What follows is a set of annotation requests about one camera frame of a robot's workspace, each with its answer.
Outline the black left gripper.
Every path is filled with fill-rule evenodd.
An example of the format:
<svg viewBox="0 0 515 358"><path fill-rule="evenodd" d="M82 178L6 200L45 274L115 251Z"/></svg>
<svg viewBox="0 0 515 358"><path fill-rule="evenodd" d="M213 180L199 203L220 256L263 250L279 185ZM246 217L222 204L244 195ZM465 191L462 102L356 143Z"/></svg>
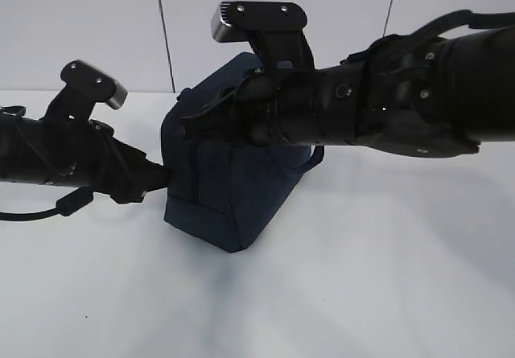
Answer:
<svg viewBox="0 0 515 358"><path fill-rule="evenodd" d="M149 191L167 188L170 171L118 141L111 126L78 117L39 119L49 174L42 185L85 188L118 204L141 203Z"/></svg>

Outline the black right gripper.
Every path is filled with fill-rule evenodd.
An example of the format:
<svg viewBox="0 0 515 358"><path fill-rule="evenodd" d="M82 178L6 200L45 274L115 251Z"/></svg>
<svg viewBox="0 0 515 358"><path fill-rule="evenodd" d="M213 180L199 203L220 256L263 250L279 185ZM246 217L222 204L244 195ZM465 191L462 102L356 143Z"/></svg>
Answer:
<svg viewBox="0 0 515 358"><path fill-rule="evenodd" d="M242 145L316 146L321 106L320 70L248 71L198 112L180 119L185 138Z"/></svg>

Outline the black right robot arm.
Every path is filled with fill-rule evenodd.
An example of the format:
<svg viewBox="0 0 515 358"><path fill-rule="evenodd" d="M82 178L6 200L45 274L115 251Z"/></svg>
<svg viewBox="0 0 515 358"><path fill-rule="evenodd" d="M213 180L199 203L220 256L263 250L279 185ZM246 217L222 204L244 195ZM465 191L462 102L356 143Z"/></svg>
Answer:
<svg viewBox="0 0 515 358"><path fill-rule="evenodd" d="M306 25L291 3L222 3L213 38L247 42L262 64L184 117L185 137L419 158L514 139L513 14L453 11L329 68L315 67Z"/></svg>

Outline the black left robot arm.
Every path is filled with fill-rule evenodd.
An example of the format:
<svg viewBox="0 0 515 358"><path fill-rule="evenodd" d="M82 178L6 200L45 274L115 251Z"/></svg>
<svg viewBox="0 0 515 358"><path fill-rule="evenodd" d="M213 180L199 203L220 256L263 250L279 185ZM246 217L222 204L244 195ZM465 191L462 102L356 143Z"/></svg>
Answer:
<svg viewBox="0 0 515 358"><path fill-rule="evenodd" d="M111 126L90 120L33 120L23 107L1 112L1 180L85 187L118 204L142 202L167 186L166 168L118 141Z"/></svg>

